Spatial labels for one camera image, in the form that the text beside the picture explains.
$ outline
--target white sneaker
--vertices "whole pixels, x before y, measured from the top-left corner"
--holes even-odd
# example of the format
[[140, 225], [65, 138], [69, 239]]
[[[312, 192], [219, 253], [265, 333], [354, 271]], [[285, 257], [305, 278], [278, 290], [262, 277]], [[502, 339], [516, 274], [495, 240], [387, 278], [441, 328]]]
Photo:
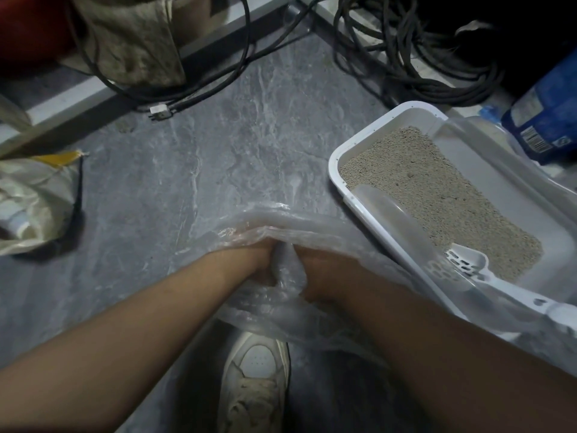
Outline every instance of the white sneaker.
[[286, 343], [242, 333], [224, 365], [219, 433], [280, 433], [290, 360]]

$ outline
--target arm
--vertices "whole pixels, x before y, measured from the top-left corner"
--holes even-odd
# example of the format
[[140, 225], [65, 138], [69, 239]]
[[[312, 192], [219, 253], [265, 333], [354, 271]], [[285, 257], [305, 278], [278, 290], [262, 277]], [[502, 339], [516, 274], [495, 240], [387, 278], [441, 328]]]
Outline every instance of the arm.
[[298, 248], [308, 300], [333, 300], [372, 336], [429, 414], [466, 432], [577, 431], [577, 379], [362, 268]]
[[114, 431], [272, 243], [221, 250], [0, 371], [0, 431]]

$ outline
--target white litter box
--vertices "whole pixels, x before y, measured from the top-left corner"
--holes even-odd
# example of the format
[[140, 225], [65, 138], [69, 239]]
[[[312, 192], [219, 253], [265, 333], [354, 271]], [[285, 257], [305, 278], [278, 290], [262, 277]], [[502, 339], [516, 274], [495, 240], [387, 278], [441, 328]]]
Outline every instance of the white litter box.
[[495, 333], [527, 330], [531, 316], [522, 307], [494, 291], [472, 289], [477, 286], [448, 264], [442, 250], [390, 196], [367, 185], [347, 188], [339, 166], [386, 134], [408, 126], [427, 134], [502, 215], [541, 242], [541, 259], [516, 284], [559, 302], [577, 290], [577, 195], [500, 147], [471, 121], [450, 120], [421, 101], [387, 112], [329, 159], [329, 176], [344, 202], [397, 261], [422, 280], [424, 293]]

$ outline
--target white plastic scoop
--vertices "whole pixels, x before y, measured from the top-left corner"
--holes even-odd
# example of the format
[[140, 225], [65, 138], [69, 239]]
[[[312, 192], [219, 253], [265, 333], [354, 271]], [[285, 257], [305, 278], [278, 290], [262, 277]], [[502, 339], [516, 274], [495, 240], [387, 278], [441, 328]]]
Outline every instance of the white plastic scoop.
[[476, 283], [486, 284], [504, 293], [531, 310], [546, 315], [559, 331], [577, 338], [577, 307], [553, 301], [546, 296], [525, 290], [504, 281], [489, 270], [489, 259], [484, 253], [453, 243], [445, 252], [450, 262]]

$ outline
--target person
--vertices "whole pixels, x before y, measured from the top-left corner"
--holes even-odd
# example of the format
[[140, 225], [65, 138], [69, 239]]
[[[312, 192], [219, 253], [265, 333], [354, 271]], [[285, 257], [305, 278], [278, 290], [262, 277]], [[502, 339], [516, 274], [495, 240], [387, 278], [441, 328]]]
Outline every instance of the person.
[[[23, 354], [0, 371], [0, 431], [112, 432], [244, 279], [271, 239], [209, 253]], [[309, 301], [332, 301], [368, 332], [432, 419], [449, 431], [577, 431], [577, 380], [369, 272], [295, 247]], [[219, 432], [280, 431], [287, 345], [245, 333], [223, 374]]]

